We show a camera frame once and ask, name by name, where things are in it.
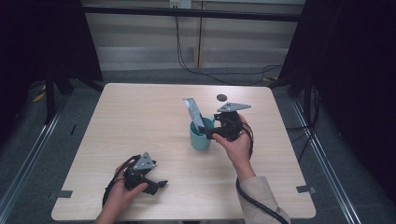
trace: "round black object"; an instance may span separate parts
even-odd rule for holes
[[[224,95],[224,94],[219,94],[219,95],[217,96],[217,98],[218,98],[218,100],[221,101],[221,102],[224,102],[224,101],[227,100],[227,96]]]

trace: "wall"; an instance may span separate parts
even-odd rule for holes
[[[129,7],[169,7],[169,1],[93,1]],[[300,14],[301,0],[193,1],[192,8]],[[179,68],[173,17],[86,14],[103,71]],[[188,67],[262,67],[282,63],[296,22],[178,18],[180,51]]]

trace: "human hand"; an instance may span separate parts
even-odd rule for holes
[[[242,115],[239,115],[239,118],[242,123],[248,124]],[[217,133],[213,133],[212,137],[225,148],[228,158],[233,163],[233,167],[235,168],[240,182],[255,176],[250,164],[250,138],[245,131],[242,131],[239,134],[239,137],[232,142],[229,142]]]
[[[128,207],[131,203],[132,199],[136,197],[140,192],[145,190],[148,186],[147,183],[142,183],[136,186],[132,190],[128,190],[125,188],[125,183],[123,180],[123,171],[119,173],[119,175],[115,178],[115,183],[111,191],[107,196],[107,200],[105,206],[102,209],[102,212],[95,220],[95,223],[114,223],[117,217]]]

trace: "beige sleeve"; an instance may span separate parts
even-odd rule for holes
[[[264,176],[254,176],[246,179],[240,184],[240,186],[248,196],[277,212],[290,223],[289,215],[282,208],[277,206],[274,194]],[[244,213],[245,223],[279,223],[276,219],[263,212],[260,208],[246,201],[239,193],[238,197]]]

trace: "teal mug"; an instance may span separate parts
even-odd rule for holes
[[[214,118],[202,118],[202,121],[204,122],[206,128],[215,127]],[[190,124],[190,140],[192,147],[198,151],[206,150],[209,147],[211,141],[206,138],[206,135],[200,133],[192,122]]]

